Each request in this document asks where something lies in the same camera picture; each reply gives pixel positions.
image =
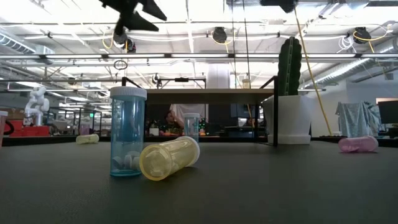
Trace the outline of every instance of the cactus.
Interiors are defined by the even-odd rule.
[[[299,94],[301,45],[299,40],[290,37],[280,49],[278,63],[279,96],[294,96]]]

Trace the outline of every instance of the dark tabletop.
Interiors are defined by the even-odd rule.
[[[202,143],[161,182],[110,177],[110,143],[0,149],[0,223],[398,223],[398,149]]]

